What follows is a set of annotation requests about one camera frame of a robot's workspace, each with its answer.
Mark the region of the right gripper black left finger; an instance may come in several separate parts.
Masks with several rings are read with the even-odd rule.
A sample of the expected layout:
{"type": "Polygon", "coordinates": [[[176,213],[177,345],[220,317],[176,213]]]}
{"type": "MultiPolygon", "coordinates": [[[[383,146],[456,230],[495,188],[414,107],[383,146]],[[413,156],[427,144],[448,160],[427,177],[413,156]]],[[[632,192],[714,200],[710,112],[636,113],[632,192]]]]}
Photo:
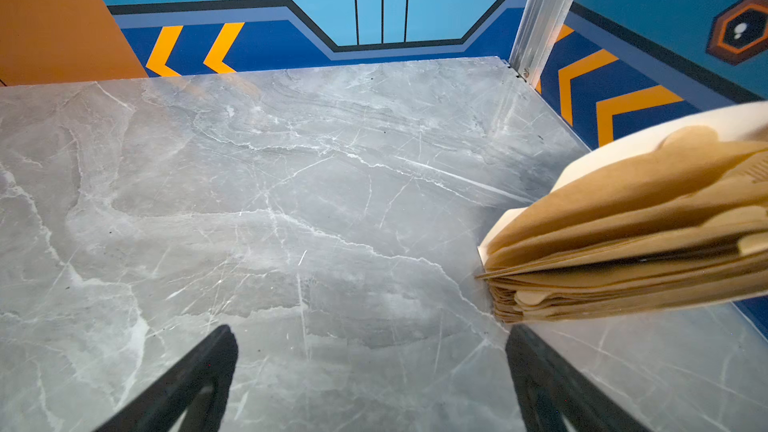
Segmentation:
{"type": "Polygon", "coordinates": [[[200,341],[100,431],[217,431],[236,369],[239,348],[227,325],[200,341]]]}

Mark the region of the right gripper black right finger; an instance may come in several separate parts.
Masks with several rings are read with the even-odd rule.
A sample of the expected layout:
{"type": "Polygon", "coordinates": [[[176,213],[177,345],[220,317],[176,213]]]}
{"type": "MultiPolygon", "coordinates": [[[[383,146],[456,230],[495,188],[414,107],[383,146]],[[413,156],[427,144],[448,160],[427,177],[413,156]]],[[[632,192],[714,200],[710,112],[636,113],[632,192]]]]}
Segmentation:
{"type": "Polygon", "coordinates": [[[512,326],[505,352],[528,431],[647,429],[531,328],[512,326]]]}

